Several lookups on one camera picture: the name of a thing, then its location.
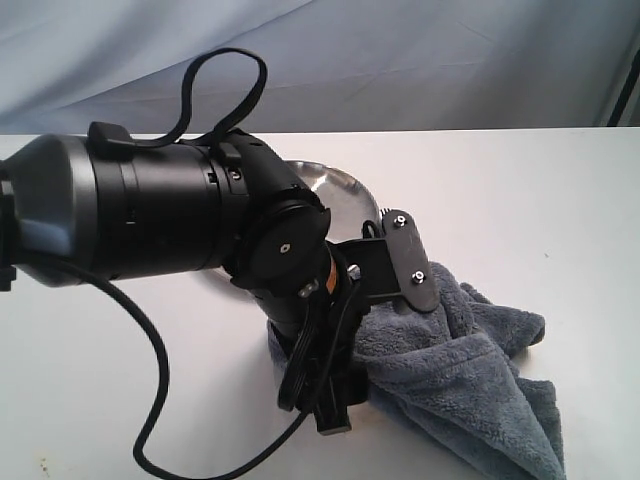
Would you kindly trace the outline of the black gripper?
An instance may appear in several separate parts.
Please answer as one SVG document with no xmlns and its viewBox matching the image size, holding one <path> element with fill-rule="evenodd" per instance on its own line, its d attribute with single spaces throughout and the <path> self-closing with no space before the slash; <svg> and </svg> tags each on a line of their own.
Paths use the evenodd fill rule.
<svg viewBox="0 0 640 480">
<path fill-rule="evenodd" d="M 368 395 L 353 360 L 355 334 L 370 307 L 360 269 L 338 254 L 270 260 L 252 289 L 267 314 L 270 347 L 282 368 L 277 405 L 313 416 L 325 436 L 351 430 L 348 408 Z"/>
</svg>

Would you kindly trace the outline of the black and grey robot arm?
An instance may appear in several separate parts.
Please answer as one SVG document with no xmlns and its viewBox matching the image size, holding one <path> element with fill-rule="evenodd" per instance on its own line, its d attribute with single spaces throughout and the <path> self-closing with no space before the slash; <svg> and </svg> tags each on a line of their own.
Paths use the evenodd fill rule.
<svg viewBox="0 0 640 480">
<path fill-rule="evenodd" d="M 257 138 L 137 141 L 111 124 L 46 134 L 1 164 L 1 287 L 18 271 L 63 286 L 220 268 L 266 313 L 285 356 L 278 406 L 319 433 L 368 396 L 352 358 L 368 312 L 328 238 L 330 210 Z"/>
</svg>

